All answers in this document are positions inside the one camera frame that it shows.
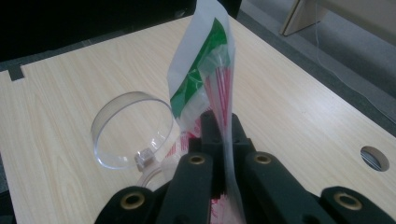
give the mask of gray floor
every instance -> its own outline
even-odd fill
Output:
[[[298,34],[282,36],[278,31],[291,5],[292,0],[244,0],[238,20],[396,136],[396,48],[333,13],[328,13],[318,27],[311,26]],[[2,62],[0,71],[7,70],[12,64],[33,63],[120,35],[124,32]],[[7,181],[0,160],[0,192],[5,190]]]

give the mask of light wood tabletop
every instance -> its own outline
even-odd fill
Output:
[[[191,18],[168,22],[0,74],[0,149],[18,223],[93,223],[131,170],[93,155],[91,126],[111,99],[145,91],[169,101],[166,73]],[[396,218],[396,138],[231,20],[233,112],[258,150],[274,154],[310,192],[354,189]],[[361,149],[379,149],[385,172]]]

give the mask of green stripe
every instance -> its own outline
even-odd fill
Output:
[[[181,111],[190,98],[203,86],[203,81],[198,71],[199,62],[219,45],[227,44],[227,36],[221,23],[215,19],[205,43],[202,45],[189,72],[181,83],[176,93],[171,98],[172,112],[175,118],[179,118]]]

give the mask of transparent plastic container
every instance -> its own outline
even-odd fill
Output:
[[[107,103],[93,121],[94,156],[109,169],[139,169],[143,175],[154,175],[175,140],[170,137],[173,128],[166,102],[142,91],[125,93]]]

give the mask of clear plastic bag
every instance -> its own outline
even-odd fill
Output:
[[[227,11],[218,1],[197,1],[191,24],[169,68],[168,84],[172,111],[182,136],[198,137],[200,115],[208,109],[214,111],[224,145],[227,197],[223,199],[229,199],[221,203],[231,206],[231,209],[226,206],[221,214],[234,217],[232,223],[245,223],[233,169],[231,109],[235,47],[228,19]],[[224,218],[217,218],[218,223],[222,221]]]

